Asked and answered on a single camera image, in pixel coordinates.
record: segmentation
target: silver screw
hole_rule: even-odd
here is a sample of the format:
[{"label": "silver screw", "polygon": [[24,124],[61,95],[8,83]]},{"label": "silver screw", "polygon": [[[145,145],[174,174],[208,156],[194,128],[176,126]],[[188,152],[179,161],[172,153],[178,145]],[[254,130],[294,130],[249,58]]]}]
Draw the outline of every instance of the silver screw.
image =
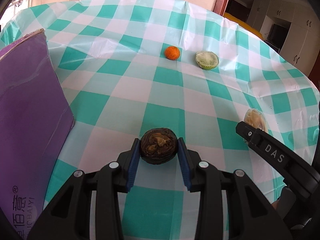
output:
[{"label": "silver screw", "polygon": [[243,170],[236,170],[236,175],[238,177],[243,177],[244,176],[244,171]]},{"label": "silver screw", "polygon": [[109,167],[112,168],[112,169],[115,169],[115,168],[119,167],[119,163],[117,163],[117,162],[111,162],[111,163],[109,164]]},{"label": "silver screw", "polygon": [[199,166],[200,166],[201,168],[208,168],[209,163],[202,161],[202,162],[199,162]]},{"label": "silver screw", "polygon": [[82,171],[75,171],[74,173],[73,173],[73,176],[75,176],[76,178],[79,178],[79,177],[81,177],[83,175],[83,172]]}]

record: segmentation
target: tablecloth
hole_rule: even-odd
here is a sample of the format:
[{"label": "tablecloth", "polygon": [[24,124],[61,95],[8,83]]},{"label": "tablecloth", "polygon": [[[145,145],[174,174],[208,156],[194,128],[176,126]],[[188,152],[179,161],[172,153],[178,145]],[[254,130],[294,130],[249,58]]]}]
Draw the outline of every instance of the tablecloth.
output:
[{"label": "tablecloth", "polygon": [[[264,113],[269,134],[312,162],[318,90],[236,23],[182,0],[57,2],[18,13],[2,30],[0,48],[38,28],[76,119],[46,203],[73,171],[99,170],[156,127],[172,129],[218,169],[243,169],[272,202],[283,178],[235,133],[251,107]],[[164,56],[171,45],[181,51],[177,61]],[[200,50],[216,53],[219,67],[199,68]],[[159,166],[141,160],[131,192],[119,195],[124,235],[192,239],[198,205],[177,158]]]}]

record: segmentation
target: orange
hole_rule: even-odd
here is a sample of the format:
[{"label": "orange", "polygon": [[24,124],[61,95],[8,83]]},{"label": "orange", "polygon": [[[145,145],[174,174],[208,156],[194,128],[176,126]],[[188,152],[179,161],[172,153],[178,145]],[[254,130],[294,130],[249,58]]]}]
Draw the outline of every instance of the orange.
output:
[{"label": "orange", "polygon": [[180,57],[180,50],[176,46],[169,46],[165,49],[164,55],[167,59],[176,60]]}]

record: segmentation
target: cut green vegetable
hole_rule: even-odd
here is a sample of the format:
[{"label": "cut green vegetable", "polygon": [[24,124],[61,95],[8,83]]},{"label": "cut green vegetable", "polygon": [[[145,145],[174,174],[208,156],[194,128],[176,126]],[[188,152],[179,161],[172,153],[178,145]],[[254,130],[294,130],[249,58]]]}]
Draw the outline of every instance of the cut green vegetable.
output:
[{"label": "cut green vegetable", "polygon": [[196,62],[200,68],[210,70],[218,66],[219,59],[212,51],[203,50],[196,53]]}]

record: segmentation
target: black television screen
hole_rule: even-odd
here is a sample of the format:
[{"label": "black television screen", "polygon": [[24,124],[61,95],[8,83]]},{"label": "black television screen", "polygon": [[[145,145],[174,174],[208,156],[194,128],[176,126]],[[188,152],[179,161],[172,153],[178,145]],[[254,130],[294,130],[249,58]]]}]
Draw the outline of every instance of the black television screen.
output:
[{"label": "black television screen", "polygon": [[285,39],[287,38],[288,32],[289,29],[274,24],[268,36],[268,41],[277,48],[282,49]]}]

